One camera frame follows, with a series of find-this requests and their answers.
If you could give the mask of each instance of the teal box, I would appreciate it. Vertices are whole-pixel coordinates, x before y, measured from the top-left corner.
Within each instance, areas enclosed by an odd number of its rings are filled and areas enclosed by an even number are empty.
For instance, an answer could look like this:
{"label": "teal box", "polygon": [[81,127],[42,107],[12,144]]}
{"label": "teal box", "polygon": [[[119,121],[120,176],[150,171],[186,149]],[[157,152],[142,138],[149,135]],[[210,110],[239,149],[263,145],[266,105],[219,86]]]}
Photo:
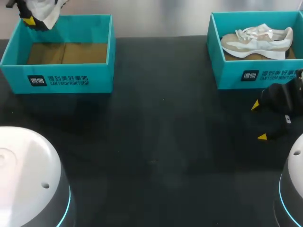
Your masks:
{"label": "teal box", "polygon": [[[107,43],[107,59],[106,63],[26,65],[33,43]],[[20,20],[0,67],[15,94],[110,93],[115,51],[111,15],[60,16],[47,32],[31,30]],[[62,77],[68,80],[61,83]]]}
{"label": "teal box", "polygon": [[[267,24],[294,31],[292,49],[297,59],[226,61],[220,37],[235,30]],[[226,12],[212,13],[207,33],[207,47],[218,89],[265,88],[273,83],[287,83],[295,71],[303,68],[303,17],[301,12]],[[242,81],[245,73],[255,80]]]}

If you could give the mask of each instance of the blue light ring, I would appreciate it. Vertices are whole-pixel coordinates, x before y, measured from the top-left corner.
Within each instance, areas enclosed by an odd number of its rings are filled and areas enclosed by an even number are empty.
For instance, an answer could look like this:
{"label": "blue light ring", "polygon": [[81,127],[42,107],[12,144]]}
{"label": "blue light ring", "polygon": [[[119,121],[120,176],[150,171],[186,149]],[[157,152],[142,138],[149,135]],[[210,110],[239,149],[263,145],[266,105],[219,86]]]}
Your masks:
{"label": "blue light ring", "polygon": [[69,196],[69,199],[68,199],[68,204],[67,204],[66,211],[65,211],[65,213],[64,213],[61,221],[59,222],[59,224],[56,227],[59,227],[63,223],[63,221],[64,221],[64,219],[65,219],[65,217],[67,215],[67,212],[68,212],[68,210],[70,208],[70,204],[71,204],[71,187],[69,187],[69,190],[70,190],[70,196]]}
{"label": "blue light ring", "polygon": [[286,211],[286,213],[288,214],[288,216],[291,218],[291,220],[298,226],[298,227],[302,227],[299,225],[298,222],[296,222],[296,220],[290,215],[290,213],[288,212],[286,206],[284,205],[284,202],[283,202],[283,199],[282,199],[282,195],[281,195],[281,178],[282,178],[282,175],[280,177],[280,181],[279,181],[279,195],[280,195],[280,199],[281,199],[281,202],[282,202],[282,205]]}

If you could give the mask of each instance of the white sneaker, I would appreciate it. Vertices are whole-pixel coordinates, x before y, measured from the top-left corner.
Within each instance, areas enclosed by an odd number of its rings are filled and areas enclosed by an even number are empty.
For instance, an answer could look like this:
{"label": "white sneaker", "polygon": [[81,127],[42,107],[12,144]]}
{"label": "white sneaker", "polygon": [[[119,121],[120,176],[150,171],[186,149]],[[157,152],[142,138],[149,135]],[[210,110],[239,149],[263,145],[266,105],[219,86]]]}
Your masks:
{"label": "white sneaker", "polygon": [[274,30],[266,24],[258,27],[249,27],[236,30],[235,34],[222,37],[222,48],[229,54],[245,58],[250,54],[258,53],[271,59],[285,59],[285,52],[293,41],[293,30]]}
{"label": "white sneaker", "polygon": [[68,0],[25,0],[33,17],[51,30],[57,22],[61,7]]}

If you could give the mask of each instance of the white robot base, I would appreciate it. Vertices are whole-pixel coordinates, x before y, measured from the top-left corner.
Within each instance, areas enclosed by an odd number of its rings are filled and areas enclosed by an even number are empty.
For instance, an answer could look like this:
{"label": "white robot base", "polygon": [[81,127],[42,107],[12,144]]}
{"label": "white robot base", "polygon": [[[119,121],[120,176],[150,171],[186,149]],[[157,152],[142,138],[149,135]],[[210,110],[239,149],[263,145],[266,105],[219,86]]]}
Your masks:
{"label": "white robot base", "polygon": [[280,227],[303,227],[303,135],[294,143],[278,186],[274,212]]}
{"label": "white robot base", "polygon": [[0,227],[74,227],[75,203],[59,156],[40,134],[0,127]]}

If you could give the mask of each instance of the shoe box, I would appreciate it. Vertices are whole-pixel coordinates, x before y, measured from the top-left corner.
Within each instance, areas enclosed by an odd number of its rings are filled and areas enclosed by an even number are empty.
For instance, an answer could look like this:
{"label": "shoe box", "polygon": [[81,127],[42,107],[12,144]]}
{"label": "shoe box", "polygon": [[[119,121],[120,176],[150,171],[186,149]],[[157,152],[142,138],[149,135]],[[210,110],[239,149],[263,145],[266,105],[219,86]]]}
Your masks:
{"label": "shoe box", "polygon": [[19,21],[0,67],[15,94],[111,93],[115,51],[111,15],[60,16],[46,32]]}
{"label": "shoe box", "polygon": [[[272,60],[259,54],[244,59],[223,51],[220,38],[248,27],[267,24],[272,29],[293,29],[293,43],[285,60]],[[212,13],[207,48],[218,89],[265,88],[284,84],[303,68],[303,15],[301,12],[225,12]]]}

